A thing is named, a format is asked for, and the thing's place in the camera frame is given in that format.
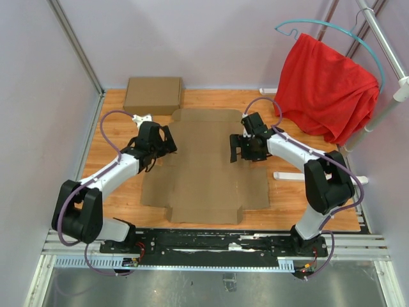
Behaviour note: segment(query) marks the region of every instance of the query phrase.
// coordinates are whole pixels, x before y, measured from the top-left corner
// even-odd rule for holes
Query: cardboard box
[[[123,109],[140,116],[172,115],[181,103],[180,77],[133,77],[129,79]]]
[[[177,153],[145,174],[141,203],[166,207],[174,223],[238,224],[243,210],[270,206],[266,168],[230,163],[229,136],[242,133],[237,110],[179,109],[169,124]]]

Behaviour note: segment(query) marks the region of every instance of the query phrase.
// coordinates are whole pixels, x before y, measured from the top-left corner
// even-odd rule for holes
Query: metal pole
[[[77,54],[82,66],[84,67],[86,73],[88,74],[88,77],[91,79],[91,82],[93,83],[96,91],[102,97],[104,94],[104,89],[102,88],[102,85],[98,78],[96,77],[96,74],[94,70],[92,69],[91,64],[88,61],[88,58],[85,55],[85,52],[83,51],[71,25],[70,22],[68,21],[65,12],[63,10],[63,7],[59,3],[58,0],[47,0],[47,2],[50,4],[51,10],[54,12],[56,15],[59,24],[63,28],[63,31],[67,35],[68,40],[71,43],[71,46],[73,47],[75,53]]]
[[[363,8],[368,8],[366,0],[357,0],[359,8],[362,10]],[[392,69],[394,70],[396,77],[400,80],[406,77],[406,71],[403,68],[400,60],[397,58],[396,53],[394,52],[392,46],[390,45],[388,39],[385,36],[382,28],[379,26],[379,23],[371,10],[363,10],[362,14],[364,14],[365,19],[367,20],[369,27],[371,27],[378,43],[380,44],[383,53],[386,55]]]
[[[361,10],[363,8],[368,7],[365,0],[357,0],[357,3]],[[385,53],[393,71],[396,74],[396,77],[399,80],[402,80],[405,77],[407,77],[405,69],[403,68],[400,60],[397,58],[393,48],[390,46],[385,34],[383,33],[383,30],[379,26],[379,23],[374,13],[371,10],[363,10],[362,13],[364,14],[365,19],[367,20],[367,23],[369,24],[369,27],[372,29],[378,43],[380,44],[383,53]],[[400,90],[402,90],[403,92],[406,92],[406,90],[408,89],[407,88],[408,85],[407,84],[400,84],[400,85],[405,87],[405,89],[402,87]],[[360,132],[358,132],[355,136],[353,136],[352,139],[348,142],[348,146],[344,146],[341,152],[345,155],[348,155],[348,153],[350,153],[365,138],[366,134],[368,132],[371,132],[377,125],[379,125],[379,123],[390,112],[392,112],[392,110],[394,110],[395,107],[397,107],[402,101],[406,100],[406,97],[399,98],[398,100],[392,97],[387,107],[385,107],[382,111],[380,111],[378,115],[376,115],[372,120],[370,120],[369,123]]]
[[[375,12],[375,16],[378,16],[378,14],[381,12],[382,8],[387,4],[388,0],[376,0],[374,5],[372,6],[373,11]],[[357,32],[357,36],[364,40],[366,35],[369,32],[369,24],[367,23],[366,19],[363,23],[363,25],[360,27],[359,31]],[[351,44],[350,48],[346,52],[345,56],[347,58],[352,58],[355,53],[358,51],[358,48],[360,47],[360,43],[357,40],[354,40],[353,43]]]
[[[337,8],[339,0],[333,0],[330,6],[330,9],[328,10],[327,16],[325,17],[325,22],[330,22],[331,18],[335,12],[335,9]],[[317,40],[322,41],[324,38],[325,31],[327,30],[327,26],[322,26],[320,29],[320,32],[318,33]]]
[[[379,123],[392,112],[400,102],[396,101],[394,98],[391,99],[388,106],[379,112],[361,131],[354,135],[351,141],[348,142],[348,146],[345,145],[341,149],[343,155],[348,155],[352,150],[366,137],[368,132],[371,132]]]

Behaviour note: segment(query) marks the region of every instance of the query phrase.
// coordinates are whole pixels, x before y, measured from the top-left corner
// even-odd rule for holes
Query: wooden floor
[[[251,90],[185,90],[182,107],[244,111],[247,104],[258,96],[257,91]],[[125,90],[109,90],[101,116],[110,110],[122,109],[124,98]],[[255,103],[251,111],[259,112],[267,124],[277,121],[274,116],[274,109],[267,100]],[[171,121],[170,116],[154,116],[154,120],[161,125],[166,125]],[[284,119],[280,128],[283,128],[295,139],[314,148],[324,151],[331,151],[335,148],[334,145],[325,143],[321,137],[304,134],[289,120]],[[109,115],[105,120],[104,130],[110,140],[119,148],[125,147],[129,139],[137,134],[135,124],[123,114]],[[115,151],[102,138],[98,123],[83,176],[87,177],[93,174],[111,162],[115,156]],[[144,173],[126,181],[106,199],[104,216],[123,219],[142,227],[289,230],[301,218],[307,206],[304,183],[276,181],[272,178],[272,173],[274,171],[297,172],[298,170],[278,157],[271,157],[267,161],[258,163],[263,163],[268,168],[270,208],[246,210],[243,221],[239,225],[170,223],[164,217],[165,209],[140,204]],[[335,219],[328,223],[327,229],[359,230],[354,209],[337,214]]]

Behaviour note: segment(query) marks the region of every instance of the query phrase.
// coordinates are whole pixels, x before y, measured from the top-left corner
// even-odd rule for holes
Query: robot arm
[[[343,156],[337,151],[326,153],[313,149],[291,138],[279,128],[276,129],[281,135],[276,134],[273,129],[268,129],[258,113],[244,117],[242,124],[244,134],[230,136],[231,162],[237,160],[236,149],[240,148],[242,159],[263,161],[275,155],[288,161],[305,175],[305,193],[309,205],[301,220],[290,231],[296,250],[301,252],[320,236],[320,226],[328,215],[343,206],[355,193],[349,175],[312,152],[326,155],[345,166]],[[299,143],[310,151],[305,151],[294,143]],[[331,174],[331,179],[327,180],[326,174]]]
[[[122,242],[124,248],[135,246],[135,226],[118,219],[104,218],[102,203],[123,182],[144,169],[148,171],[156,159],[175,152],[177,148],[168,126],[160,126],[150,116],[134,116],[133,121],[139,128],[139,134],[121,150],[120,159],[115,158],[79,182],[67,180],[61,186],[52,218],[54,230],[58,229],[58,218],[64,202],[78,187],[91,181],[69,201],[62,222],[63,233],[86,244],[100,239]],[[76,208],[75,203],[82,203],[82,208]]]

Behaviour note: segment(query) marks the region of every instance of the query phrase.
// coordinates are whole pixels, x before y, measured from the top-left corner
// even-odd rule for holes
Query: flat cardboard sheet
[[[238,224],[243,210],[265,209],[265,168],[230,163],[230,134],[241,134],[237,110],[179,109],[169,125],[178,151],[145,174],[141,203],[168,208],[174,223]]]

